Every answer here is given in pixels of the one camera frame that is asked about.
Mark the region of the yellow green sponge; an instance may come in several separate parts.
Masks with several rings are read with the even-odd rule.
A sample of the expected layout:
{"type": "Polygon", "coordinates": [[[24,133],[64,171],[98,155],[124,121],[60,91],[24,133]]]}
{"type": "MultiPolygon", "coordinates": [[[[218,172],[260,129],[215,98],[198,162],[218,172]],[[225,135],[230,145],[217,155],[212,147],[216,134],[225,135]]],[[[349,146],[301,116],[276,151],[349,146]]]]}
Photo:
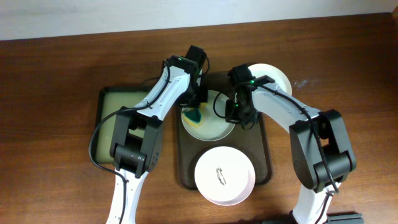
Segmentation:
{"type": "Polygon", "coordinates": [[[190,126],[199,127],[208,116],[206,107],[207,103],[201,103],[197,108],[186,108],[182,111],[182,119],[190,126]]]}

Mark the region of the white plate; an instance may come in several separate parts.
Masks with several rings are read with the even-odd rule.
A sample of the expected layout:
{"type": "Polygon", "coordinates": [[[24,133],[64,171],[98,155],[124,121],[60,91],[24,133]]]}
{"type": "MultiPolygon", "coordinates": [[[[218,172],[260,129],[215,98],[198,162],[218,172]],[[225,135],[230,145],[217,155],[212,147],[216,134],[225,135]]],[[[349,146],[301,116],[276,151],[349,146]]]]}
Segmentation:
{"type": "Polygon", "coordinates": [[[220,118],[214,113],[213,106],[215,106],[216,112],[220,116],[225,116],[225,104],[229,98],[221,93],[218,95],[218,91],[208,91],[208,101],[203,103],[199,110],[201,112],[201,120],[199,123],[195,123],[186,117],[187,113],[190,113],[194,108],[184,108],[181,112],[181,122],[185,130],[194,138],[201,141],[218,141],[225,138],[233,129],[235,124],[228,123],[224,118],[220,118]]]}
{"type": "Polygon", "coordinates": [[[288,95],[292,95],[292,85],[284,72],[277,67],[265,63],[256,63],[248,66],[252,76],[259,78],[264,75],[272,78],[288,95]]]}
{"type": "Polygon", "coordinates": [[[208,201],[232,206],[251,194],[256,173],[252,162],[243,152],[228,146],[206,151],[195,166],[197,189],[208,201]]]}

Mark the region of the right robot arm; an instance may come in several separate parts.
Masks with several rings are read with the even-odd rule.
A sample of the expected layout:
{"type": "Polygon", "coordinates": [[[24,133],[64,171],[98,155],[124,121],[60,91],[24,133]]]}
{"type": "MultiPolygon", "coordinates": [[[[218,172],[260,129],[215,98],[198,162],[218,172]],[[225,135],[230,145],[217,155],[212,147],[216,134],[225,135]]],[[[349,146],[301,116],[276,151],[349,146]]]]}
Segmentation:
{"type": "Polygon", "coordinates": [[[292,95],[292,85],[278,68],[242,64],[228,72],[233,99],[225,106],[226,121],[245,126],[261,113],[290,136],[292,163],[301,183],[289,223],[363,223],[362,215],[329,215],[339,187],[356,168],[356,158],[342,115],[321,111],[292,95]]]}

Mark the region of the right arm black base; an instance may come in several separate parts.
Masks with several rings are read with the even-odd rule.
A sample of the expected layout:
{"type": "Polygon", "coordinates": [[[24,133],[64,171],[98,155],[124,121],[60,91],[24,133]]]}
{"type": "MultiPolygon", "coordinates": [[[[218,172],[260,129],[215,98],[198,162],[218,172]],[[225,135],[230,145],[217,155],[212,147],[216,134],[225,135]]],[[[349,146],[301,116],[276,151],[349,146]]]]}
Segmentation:
{"type": "MultiPolygon", "coordinates": [[[[260,224],[297,224],[293,215],[281,215],[268,220],[259,221],[260,224]]],[[[326,224],[364,224],[362,214],[355,212],[336,213],[326,216],[326,224]]]]}

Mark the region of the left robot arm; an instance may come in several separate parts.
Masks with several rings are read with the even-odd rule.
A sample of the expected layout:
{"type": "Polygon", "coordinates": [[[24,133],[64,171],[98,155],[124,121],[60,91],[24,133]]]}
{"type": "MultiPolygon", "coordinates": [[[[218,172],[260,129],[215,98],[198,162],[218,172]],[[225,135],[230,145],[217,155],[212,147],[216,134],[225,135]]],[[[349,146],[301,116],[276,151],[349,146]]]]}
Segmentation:
{"type": "Polygon", "coordinates": [[[205,51],[190,46],[185,56],[164,61],[162,74],[147,96],[133,108],[123,106],[116,114],[109,155],[116,174],[108,223],[134,223],[145,178],[162,151],[163,121],[174,104],[197,107],[208,98],[201,85],[205,51]]]}

